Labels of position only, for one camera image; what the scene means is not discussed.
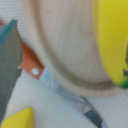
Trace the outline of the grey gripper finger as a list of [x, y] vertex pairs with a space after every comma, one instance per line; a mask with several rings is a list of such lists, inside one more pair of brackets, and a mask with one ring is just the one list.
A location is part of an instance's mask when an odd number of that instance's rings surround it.
[[7, 25], [0, 25], [0, 123], [21, 74], [21, 61], [22, 45], [17, 21], [11, 20]]

